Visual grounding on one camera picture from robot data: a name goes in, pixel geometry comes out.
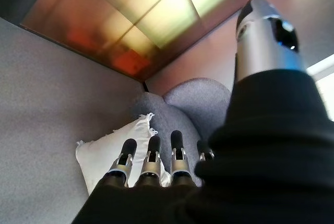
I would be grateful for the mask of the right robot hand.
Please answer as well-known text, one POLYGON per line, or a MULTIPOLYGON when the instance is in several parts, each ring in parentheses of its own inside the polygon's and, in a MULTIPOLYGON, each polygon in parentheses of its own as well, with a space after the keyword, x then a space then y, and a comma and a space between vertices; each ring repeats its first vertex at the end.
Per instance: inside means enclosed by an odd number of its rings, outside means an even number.
POLYGON ((74 223, 333 223, 333 122, 305 70, 294 27, 266 0, 236 24, 235 78, 225 122, 195 174, 169 187, 147 172, 126 188, 109 170, 74 223))

